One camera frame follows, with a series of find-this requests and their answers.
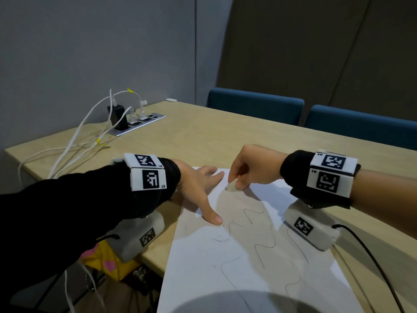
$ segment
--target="right hand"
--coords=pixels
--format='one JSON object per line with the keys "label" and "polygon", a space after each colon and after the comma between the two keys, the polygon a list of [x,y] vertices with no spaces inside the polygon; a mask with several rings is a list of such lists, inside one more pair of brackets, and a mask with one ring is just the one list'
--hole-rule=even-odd
{"label": "right hand", "polygon": [[238,179],[236,189],[243,190],[251,183],[269,184],[281,178],[279,170],[286,153],[259,146],[244,145],[230,168],[228,182]]}

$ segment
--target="blue chair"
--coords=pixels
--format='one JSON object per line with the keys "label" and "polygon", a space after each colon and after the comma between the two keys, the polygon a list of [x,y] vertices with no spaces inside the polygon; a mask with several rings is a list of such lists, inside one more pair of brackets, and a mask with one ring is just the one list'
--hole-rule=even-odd
{"label": "blue chair", "polygon": [[304,105],[302,99],[223,88],[208,96],[208,108],[292,125],[298,124]]}
{"label": "blue chair", "polygon": [[417,150],[417,122],[314,105],[305,127]]}

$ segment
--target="black sleeve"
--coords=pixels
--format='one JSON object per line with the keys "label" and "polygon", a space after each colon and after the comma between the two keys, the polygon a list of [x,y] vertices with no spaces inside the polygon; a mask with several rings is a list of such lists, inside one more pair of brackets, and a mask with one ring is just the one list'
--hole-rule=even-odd
{"label": "black sleeve", "polygon": [[167,180],[163,190],[132,192],[130,169],[120,162],[1,195],[8,298],[63,272],[123,219],[145,217],[168,200],[180,170],[169,159],[159,160]]}

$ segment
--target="left hand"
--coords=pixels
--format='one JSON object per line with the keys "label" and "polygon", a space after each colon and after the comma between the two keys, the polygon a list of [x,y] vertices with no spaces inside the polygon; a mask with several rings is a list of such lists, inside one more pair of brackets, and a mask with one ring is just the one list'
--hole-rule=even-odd
{"label": "left hand", "polygon": [[182,160],[172,159],[181,171],[181,179],[178,183],[178,190],[184,197],[195,203],[201,210],[203,218],[214,225],[223,223],[223,219],[210,206],[206,189],[218,184],[224,177],[224,172],[212,176],[217,171],[217,167],[203,166],[195,170]]}

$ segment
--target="white device on table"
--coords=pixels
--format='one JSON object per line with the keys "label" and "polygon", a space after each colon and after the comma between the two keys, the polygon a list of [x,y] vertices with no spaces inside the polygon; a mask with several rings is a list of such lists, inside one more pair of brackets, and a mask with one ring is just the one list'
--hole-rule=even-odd
{"label": "white device on table", "polygon": [[319,250],[329,249],[339,238],[340,229],[332,228],[336,221],[321,209],[311,209],[301,200],[284,212],[284,220],[297,233]]}
{"label": "white device on table", "polygon": [[107,243],[123,262],[127,263],[137,256],[143,248],[164,230],[165,223],[161,213],[154,211],[144,219],[121,221],[109,234],[117,234],[120,239],[108,239]]}

